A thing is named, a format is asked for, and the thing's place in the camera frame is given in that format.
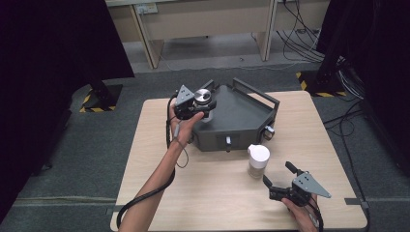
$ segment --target hand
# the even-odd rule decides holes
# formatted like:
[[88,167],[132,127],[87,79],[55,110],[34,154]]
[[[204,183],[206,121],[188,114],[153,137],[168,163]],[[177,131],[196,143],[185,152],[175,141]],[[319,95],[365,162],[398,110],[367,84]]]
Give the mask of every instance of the hand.
[[[289,209],[291,216],[294,219],[296,219],[296,222],[298,223],[299,231],[317,232],[317,228],[314,226],[313,222],[311,221],[309,214],[313,215],[314,218],[316,217],[315,217],[314,211],[311,209],[309,205],[307,205],[306,207],[299,207],[287,198],[282,198],[281,202],[287,207],[287,209]],[[317,202],[317,195],[312,194],[311,199],[309,200],[309,203],[312,206],[317,207],[316,202]]]
[[195,115],[193,115],[192,118],[188,120],[179,120],[175,116],[174,108],[175,108],[175,104],[172,104],[169,109],[169,119],[171,120],[170,124],[171,124],[171,131],[172,131],[171,136],[172,137],[174,136],[174,131],[177,125],[179,124],[179,132],[178,132],[177,139],[183,147],[186,147],[188,144],[188,141],[191,138],[191,131],[192,131],[193,125],[204,117],[204,113],[203,112],[196,113]]

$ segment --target metal handle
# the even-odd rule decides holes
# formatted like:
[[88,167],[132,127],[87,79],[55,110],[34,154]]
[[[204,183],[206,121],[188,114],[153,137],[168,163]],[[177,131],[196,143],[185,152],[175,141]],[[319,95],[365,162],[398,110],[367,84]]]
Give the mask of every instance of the metal handle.
[[259,95],[260,97],[262,97],[262,98],[268,100],[269,102],[272,102],[272,103],[275,105],[275,106],[274,106],[274,110],[278,111],[280,101],[278,101],[278,100],[272,98],[271,96],[269,96],[269,95],[267,95],[267,94],[265,94],[265,93],[263,93],[263,92],[260,92],[258,89],[256,89],[256,88],[254,88],[254,87],[248,85],[247,83],[245,83],[244,81],[242,81],[242,80],[240,80],[240,79],[238,79],[238,78],[236,78],[236,77],[233,78],[233,87],[234,87],[235,89],[237,89],[237,90],[239,90],[239,89],[237,88],[237,85],[238,85],[238,84],[239,84],[239,85],[242,85],[242,87],[244,87],[244,88],[246,88],[246,89],[251,90],[253,93],[255,93],[255,94]]
[[266,126],[265,130],[263,131],[263,137],[266,140],[271,140],[272,137],[275,135],[275,129],[273,129],[271,126]]
[[231,150],[231,146],[232,146],[232,140],[230,136],[226,136],[225,140],[226,140],[226,152],[229,153]]
[[206,84],[202,85],[202,87],[200,87],[199,89],[208,89],[212,92],[212,90],[215,89],[215,82],[213,79],[211,79],[210,81],[208,81]]

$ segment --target black stand base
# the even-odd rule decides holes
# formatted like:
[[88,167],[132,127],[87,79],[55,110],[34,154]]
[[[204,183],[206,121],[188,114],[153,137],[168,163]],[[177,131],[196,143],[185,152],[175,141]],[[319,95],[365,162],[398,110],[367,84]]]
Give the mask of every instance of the black stand base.
[[302,89],[314,97],[345,96],[344,88],[335,74],[328,78],[329,81],[324,83],[317,81],[317,71],[301,71],[296,76],[301,83]]
[[104,112],[112,111],[117,105],[118,98],[120,97],[123,85],[108,85],[106,86],[110,93],[110,97],[102,102],[94,92],[91,90],[82,104],[80,112]]

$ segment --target black curtain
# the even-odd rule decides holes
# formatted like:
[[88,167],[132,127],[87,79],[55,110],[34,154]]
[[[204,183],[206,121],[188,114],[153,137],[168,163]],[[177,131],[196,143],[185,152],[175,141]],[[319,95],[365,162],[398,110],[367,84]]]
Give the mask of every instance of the black curtain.
[[[331,1],[319,51],[326,52],[346,5],[344,0]],[[391,150],[397,165],[410,175],[410,2],[364,0],[358,6],[359,18],[349,28],[339,55],[363,81],[364,109],[381,141]]]
[[0,1],[0,221],[50,156],[90,74],[133,77],[103,0]]

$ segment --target cable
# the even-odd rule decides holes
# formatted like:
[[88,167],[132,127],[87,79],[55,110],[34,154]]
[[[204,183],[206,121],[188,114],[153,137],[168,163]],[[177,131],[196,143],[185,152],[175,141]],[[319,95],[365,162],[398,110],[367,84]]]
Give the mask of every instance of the cable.
[[[283,43],[284,43],[284,45],[283,45],[283,50],[282,50],[284,58],[286,58],[287,60],[290,60],[290,61],[306,61],[306,62],[311,62],[311,63],[320,63],[320,61],[318,61],[318,60],[309,59],[309,58],[307,58],[305,55],[301,54],[301,53],[300,53],[300,52],[301,52],[300,50],[298,51],[297,48],[294,48],[292,45],[289,45],[289,43],[287,42],[287,40],[285,40],[285,39],[283,38],[283,36],[280,34],[279,31],[277,31],[277,33],[278,33],[280,39],[281,39],[281,40],[283,41]],[[288,57],[285,55],[285,48],[286,48],[286,47],[289,47],[290,49],[292,49],[293,51],[295,51],[296,53],[298,53],[300,56],[304,57],[305,59],[300,58],[300,59],[297,60],[297,59],[288,58]]]
[[324,226],[324,224],[323,224],[322,214],[320,214],[319,206],[316,204],[316,205],[317,205],[317,208],[316,208],[316,207],[312,206],[312,205],[310,204],[310,202],[307,202],[307,204],[311,207],[311,209],[313,210],[314,214],[316,215],[317,220],[319,221],[319,232],[322,232],[322,231],[323,231],[323,226]]
[[253,38],[254,41],[256,41],[256,37],[254,37],[253,32],[250,32],[250,36]]
[[182,143],[181,143],[177,138],[174,138],[172,141],[174,141],[174,140],[177,141],[178,144],[182,147],[182,150],[185,152],[185,155],[186,155],[186,157],[187,157],[187,161],[185,162],[184,165],[181,166],[181,165],[177,162],[178,167],[184,168],[184,167],[186,167],[186,166],[188,165],[188,162],[190,162],[190,157],[188,156],[188,152],[187,152],[187,150],[185,150],[185,147],[182,145]]
[[[167,104],[167,108],[166,108],[166,147],[169,148],[171,141],[169,140],[169,127],[170,127],[170,122],[171,119],[169,119],[169,106],[171,105],[171,102],[173,99],[175,99],[177,97],[177,93],[173,94],[172,97],[169,99],[168,104]],[[118,216],[117,216],[117,228],[120,228],[121,225],[121,220],[123,218],[123,214],[133,205],[137,204],[138,202],[141,202],[153,195],[158,194],[159,192],[162,192],[163,190],[165,190],[166,188],[168,188],[172,182],[174,181],[175,178],[175,168],[172,171],[171,176],[169,177],[168,181],[163,184],[162,186],[160,186],[157,189],[154,189],[152,191],[149,191],[143,195],[137,196],[135,199],[131,200],[129,203],[127,203],[125,206],[123,206],[120,210],[120,212],[118,212]]]
[[355,125],[354,125],[352,122],[350,122],[350,121],[347,121],[347,122],[351,125],[351,131],[348,132],[348,133],[337,133],[337,132],[335,132],[335,131],[332,130],[334,127],[338,126],[339,123],[337,123],[337,124],[335,124],[335,125],[333,125],[333,126],[331,126],[331,127],[326,128],[326,130],[327,130],[327,131],[330,131],[330,132],[332,132],[332,133],[334,133],[335,135],[340,136],[340,137],[342,137],[342,136],[348,137],[348,136],[352,135],[353,132],[355,131]]
[[[348,113],[350,112],[350,110],[352,110],[352,109],[353,109],[357,104],[359,104],[360,102],[362,102],[362,101],[357,101],[357,102],[355,102],[352,106],[350,106],[350,108],[349,108],[349,109],[346,111],[346,113],[344,114],[343,118],[341,118],[340,124],[338,125],[341,134],[343,134],[342,122],[347,118],[347,115],[348,115]],[[363,201],[362,201],[362,207],[364,207],[364,208],[365,208],[365,211],[366,211],[366,219],[367,219],[366,231],[368,231],[369,228],[370,228],[370,211],[369,211],[369,209],[368,209],[368,202],[366,201],[366,197],[365,197],[365,194],[364,194],[364,192],[363,192],[362,186],[360,185],[359,179],[358,179],[358,177],[357,177],[357,175],[356,175],[356,170],[355,170],[355,167],[354,167],[354,165],[353,165],[353,160],[352,160],[350,151],[349,151],[349,149],[348,149],[348,147],[347,147],[347,144],[346,144],[345,136],[342,136],[342,137],[341,137],[341,140],[342,140],[343,146],[344,146],[344,148],[345,148],[345,150],[346,150],[347,157],[349,158],[349,163],[350,163],[350,167],[351,167],[351,169],[352,169],[353,177],[354,177],[354,179],[355,179],[356,185],[357,185],[358,188],[359,188],[359,192],[360,192],[361,197],[362,197],[362,200],[363,200]]]
[[[360,111],[362,111],[362,110],[359,109],[359,110],[353,111],[353,112],[349,113],[347,116],[353,115],[353,114],[355,114],[355,113],[357,113],[357,112],[360,112]],[[338,117],[336,117],[336,118],[334,118],[334,119],[331,119],[331,120],[328,120],[328,121],[323,122],[323,124],[331,123],[331,122],[336,121],[337,119],[341,119],[341,118],[343,118],[343,117],[344,117],[344,115],[343,115],[343,116],[338,116]]]
[[309,54],[307,54],[307,53],[305,53],[304,51],[302,51],[302,50],[300,50],[299,48],[297,48],[296,46],[298,46],[298,47],[300,47],[300,48],[302,48],[302,49],[305,49],[305,50],[307,50],[307,52],[309,52],[309,50],[307,49],[307,48],[305,48],[304,46],[302,46],[302,45],[300,45],[300,44],[298,44],[298,43],[295,43],[292,39],[290,39],[290,35],[289,36],[287,36],[287,34],[284,32],[284,31],[282,31],[282,33],[283,33],[283,35],[287,38],[287,40],[286,41],[290,41],[290,42],[292,42],[292,43],[288,43],[287,45],[288,45],[288,47],[290,48],[290,45],[293,47],[293,49],[294,50],[298,50],[299,52],[302,52],[302,53],[304,53],[306,56],[304,56],[305,58],[308,58],[309,57],[309,59],[311,59],[312,61],[315,61],[315,62],[322,62],[321,60],[319,60],[318,58],[316,58],[316,57],[313,57],[313,56],[311,56],[311,55],[309,55]]
[[283,6],[284,6],[284,8],[286,8],[286,10],[287,10],[288,12],[290,12],[291,14],[293,14],[293,16],[295,16],[296,20],[299,21],[299,22],[304,26],[304,28],[305,28],[308,32],[310,32],[313,36],[316,37],[316,35],[314,35],[314,33],[305,25],[305,23],[304,23],[303,20],[302,20],[302,16],[301,16],[301,13],[300,13],[300,8],[299,8],[299,6],[300,6],[300,5],[299,5],[299,4],[300,4],[299,0],[296,0],[295,2],[296,2],[296,9],[297,9],[297,11],[298,11],[298,14],[294,14],[294,13],[286,6],[286,3],[285,3],[285,2],[283,2]]
[[354,95],[355,97],[363,100],[364,97],[362,96],[362,94],[358,93],[358,91],[356,91],[356,88],[353,87],[349,81],[347,80],[346,76],[343,74],[343,72],[341,70],[338,71],[338,75],[340,77],[341,83],[343,84],[344,88],[347,89],[347,91],[349,91],[352,95]]
[[344,102],[351,102],[351,101],[354,101],[354,100],[357,99],[357,97],[353,97],[352,99],[349,99],[349,100],[346,100],[346,99],[344,99],[344,98],[341,97],[341,96],[335,96],[335,97],[337,97],[338,99],[340,99],[340,100],[342,100],[342,101],[344,101]]
[[[310,45],[307,44],[304,40],[302,40],[302,38],[299,36],[300,33],[298,32],[298,30],[296,30],[295,34],[296,34],[296,36],[298,37],[299,41],[302,42],[302,44],[304,44],[304,45],[307,46],[307,47],[310,47]],[[316,38],[316,40],[313,42],[313,45],[316,45],[316,42],[317,42],[318,39],[319,39],[319,38]],[[312,53],[315,53],[315,54],[318,53],[318,54],[316,54],[316,55],[317,55],[317,56],[320,56],[321,58],[324,58],[324,57],[325,57],[322,53],[317,52],[317,51],[315,51],[315,50],[313,50]]]
[[161,187],[152,190],[150,192],[147,192],[143,195],[140,195],[138,197],[136,197],[135,199],[133,199],[132,201],[130,201],[129,203],[127,203],[125,206],[123,206],[123,208],[121,208],[120,212],[118,212],[118,216],[117,216],[117,228],[120,228],[121,225],[121,219],[123,217],[123,214],[126,210],[128,210],[130,207],[132,207],[133,205],[137,204],[140,201],[143,201],[153,195],[156,195],[159,192],[162,192],[163,190],[165,190],[166,188],[168,188],[172,182],[174,181],[175,178],[175,169],[172,171],[171,176],[169,177],[168,181],[162,185]]

